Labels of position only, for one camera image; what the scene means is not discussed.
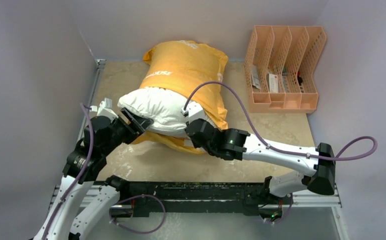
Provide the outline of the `orange cartoon pillowcase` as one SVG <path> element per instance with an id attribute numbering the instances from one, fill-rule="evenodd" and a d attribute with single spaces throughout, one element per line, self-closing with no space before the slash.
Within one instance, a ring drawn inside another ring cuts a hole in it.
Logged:
<path id="1" fill-rule="evenodd" d="M 223 80 L 228 57 L 222 51 L 192 40 L 173 40 L 157 44 L 143 56 L 149 70 L 138 89 L 158 87 L 172 90 L 202 106 L 210 123 L 228 128 L 227 109 L 218 84 Z M 149 130 L 134 141 L 161 143 L 174 150 L 202 154 L 188 138 L 177 138 L 152 133 Z"/>

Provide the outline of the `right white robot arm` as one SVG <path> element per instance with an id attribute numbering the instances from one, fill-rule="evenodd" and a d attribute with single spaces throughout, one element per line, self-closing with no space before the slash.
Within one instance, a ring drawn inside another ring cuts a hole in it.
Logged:
<path id="1" fill-rule="evenodd" d="M 265 179 L 261 196 L 269 204 L 302 190 L 325 196 L 335 193 L 335 164 L 325 160 L 325 153 L 319 151 L 330 153 L 327 144 L 315 148 L 263 142 L 255 134 L 236 128 L 219 130 L 203 119 L 189 123 L 185 132 L 193 147 L 211 156 L 226 161 L 259 161 L 291 169 L 292 172 L 285 175 Z"/>

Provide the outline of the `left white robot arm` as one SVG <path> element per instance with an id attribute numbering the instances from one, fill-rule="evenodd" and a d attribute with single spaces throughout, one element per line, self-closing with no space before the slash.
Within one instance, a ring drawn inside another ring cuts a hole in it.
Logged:
<path id="1" fill-rule="evenodd" d="M 45 222 L 34 236 L 35 240 L 84 240 L 112 204 L 125 204 L 130 198 L 129 189 L 105 185 L 94 200 L 79 210 L 98 174 L 106 166 L 107 156 L 121 144 L 130 144 L 153 124 L 126 108 L 117 115 L 103 109 L 90 118 L 88 108 L 82 106 L 86 117 L 83 137 L 67 159 L 60 187 Z"/>

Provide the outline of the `white pillow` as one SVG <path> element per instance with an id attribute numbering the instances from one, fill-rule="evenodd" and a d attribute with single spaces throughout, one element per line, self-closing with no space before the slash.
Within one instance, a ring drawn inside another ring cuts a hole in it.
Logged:
<path id="1" fill-rule="evenodd" d="M 120 97 L 117 106 L 142 118 L 152 119 L 153 124 L 148 128 L 152 133 L 186 139 L 186 119 L 182 114 L 186 101 L 187 97 L 175 91 L 145 87 Z"/>

